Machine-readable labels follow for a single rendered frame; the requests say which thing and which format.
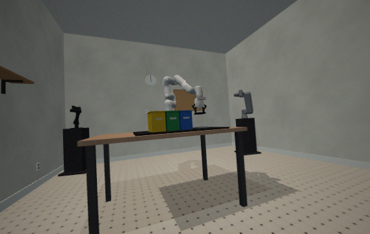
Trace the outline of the yellow bin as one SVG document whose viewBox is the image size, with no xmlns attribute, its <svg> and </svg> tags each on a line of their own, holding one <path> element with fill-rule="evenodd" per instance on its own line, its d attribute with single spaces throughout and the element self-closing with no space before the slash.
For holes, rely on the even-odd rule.
<svg viewBox="0 0 370 234">
<path fill-rule="evenodd" d="M 166 111 L 150 111 L 148 112 L 148 132 L 166 131 Z"/>
</svg>

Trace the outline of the green bin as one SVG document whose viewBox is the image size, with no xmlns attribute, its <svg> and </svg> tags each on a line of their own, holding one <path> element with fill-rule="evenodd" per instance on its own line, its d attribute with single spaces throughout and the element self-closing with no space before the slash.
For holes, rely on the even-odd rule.
<svg viewBox="0 0 370 234">
<path fill-rule="evenodd" d="M 178 131 L 179 126 L 179 110 L 166 110 L 165 112 L 166 120 L 166 131 Z"/>
</svg>

